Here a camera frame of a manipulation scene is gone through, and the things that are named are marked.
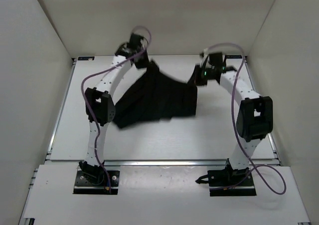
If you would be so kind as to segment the black pleated skirt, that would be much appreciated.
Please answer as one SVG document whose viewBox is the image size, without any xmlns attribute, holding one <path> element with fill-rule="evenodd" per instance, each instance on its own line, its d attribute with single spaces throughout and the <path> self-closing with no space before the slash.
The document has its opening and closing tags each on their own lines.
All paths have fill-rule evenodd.
<svg viewBox="0 0 319 225">
<path fill-rule="evenodd" d="M 116 103 L 113 123 L 124 129 L 138 123 L 195 116 L 195 72 L 187 82 L 180 82 L 162 73 L 151 60 L 145 73 Z"/>
</svg>

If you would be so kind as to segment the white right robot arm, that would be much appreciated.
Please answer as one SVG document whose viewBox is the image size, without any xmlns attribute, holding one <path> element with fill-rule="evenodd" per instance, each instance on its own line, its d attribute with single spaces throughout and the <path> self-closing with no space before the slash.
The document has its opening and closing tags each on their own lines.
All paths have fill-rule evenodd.
<svg viewBox="0 0 319 225">
<path fill-rule="evenodd" d="M 273 130 L 273 101 L 261 96 L 239 76 L 233 66 L 205 68 L 197 64 L 193 72 L 196 85 L 215 80 L 231 94 L 231 116 L 237 145 L 227 159 L 223 179 L 229 185 L 248 173 L 251 157 L 257 146 Z"/>
</svg>

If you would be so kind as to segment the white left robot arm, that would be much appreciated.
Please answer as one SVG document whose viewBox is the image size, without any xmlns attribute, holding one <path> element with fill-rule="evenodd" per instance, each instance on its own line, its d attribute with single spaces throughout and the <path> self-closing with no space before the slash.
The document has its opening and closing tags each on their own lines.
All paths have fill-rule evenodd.
<svg viewBox="0 0 319 225">
<path fill-rule="evenodd" d="M 104 171 L 99 166 L 104 162 L 107 128 L 115 117 L 114 92 L 132 65 L 135 65 L 136 68 L 143 68 L 148 61 L 146 51 L 139 53 L 138 56 L 115 55 L 109 69 L 88 77 L 103 75 L 95 87 L 84 89 L 84 84 L 81 84 L 81 92 L 84 94 L 90 127 L 85 162 L 92 167 L 87 171 L 86 176 L 93 184 L 99 184 L 104 179 Z"/>
</svg>

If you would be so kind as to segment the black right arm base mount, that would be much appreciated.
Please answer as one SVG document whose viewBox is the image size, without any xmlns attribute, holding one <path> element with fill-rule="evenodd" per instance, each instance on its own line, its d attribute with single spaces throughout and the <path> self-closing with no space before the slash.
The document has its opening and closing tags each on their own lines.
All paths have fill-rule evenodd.
<svg viewBox="0 0 319 225">
<path fill-rule="evenodd" d="M 230 176 L 223 170 L 208 170 L 200 176 L 197 184 L 208 184 L 211 197 L 248 197 L 256 196 L 256 189 L 251 175 Z"/>
</svg>

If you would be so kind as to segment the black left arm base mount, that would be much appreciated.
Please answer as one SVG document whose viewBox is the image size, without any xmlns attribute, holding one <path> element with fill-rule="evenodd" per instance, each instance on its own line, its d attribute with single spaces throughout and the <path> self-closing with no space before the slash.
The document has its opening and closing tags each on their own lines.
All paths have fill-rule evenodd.
<svg viewBox="0 0 319 225">
<path fill-rule="evenodd" d="M 73 194 L 78 195 L 117 195 L 120 181 L 119 170 L 108 170 L 101 166 L 91 166 L 87 162 L 79 162 Z"/>
</svg>

